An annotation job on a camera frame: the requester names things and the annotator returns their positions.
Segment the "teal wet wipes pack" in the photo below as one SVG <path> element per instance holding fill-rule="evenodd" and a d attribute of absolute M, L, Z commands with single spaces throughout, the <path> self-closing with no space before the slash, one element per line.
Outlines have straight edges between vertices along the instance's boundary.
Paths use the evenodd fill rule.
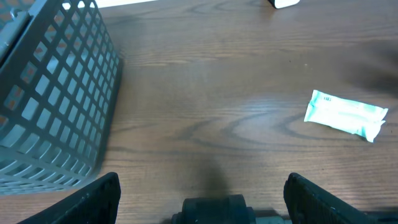
<path fill-rule="evenodd" d="M 313 90 L 304 121 L 356 134 L 373 142 L 386 122 L 387 108 L 347 100 Z"/>

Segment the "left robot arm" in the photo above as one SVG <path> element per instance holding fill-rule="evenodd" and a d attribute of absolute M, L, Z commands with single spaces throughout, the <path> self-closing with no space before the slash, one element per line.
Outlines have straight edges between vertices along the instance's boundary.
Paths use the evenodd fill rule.
<path fill-rule="evenodd" d="M 110 172 L 24 223 L 115 223 L 121 186 L 117 173 Z M 284 185 L 284 200 L 292 223 L 377 223 L 375 217 L 357 210 L 298 173 Z M 221 198 L 188 198 L 172 223 L 256 223 L 253 208 L 242 195 Z"/>

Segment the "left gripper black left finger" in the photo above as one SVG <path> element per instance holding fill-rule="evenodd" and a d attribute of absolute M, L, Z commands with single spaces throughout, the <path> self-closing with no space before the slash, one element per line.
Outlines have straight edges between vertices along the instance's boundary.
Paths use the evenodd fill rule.
<path fill-rule="evenodd" d="M 109 172 L 22 224 L 115 223 L 121 198 L 119 177 Z"/>

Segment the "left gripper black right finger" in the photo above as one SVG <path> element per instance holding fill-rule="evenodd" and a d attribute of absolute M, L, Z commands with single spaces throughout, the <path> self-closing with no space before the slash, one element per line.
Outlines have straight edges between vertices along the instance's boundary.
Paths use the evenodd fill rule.
<path fill-rule="evenodd" d="M 300 212 L 310 216 L 330 213 L 349 216 L 361 212 L 298 173 L 291 173 L 286 180 L 284 201 L 292 218 Z"/>

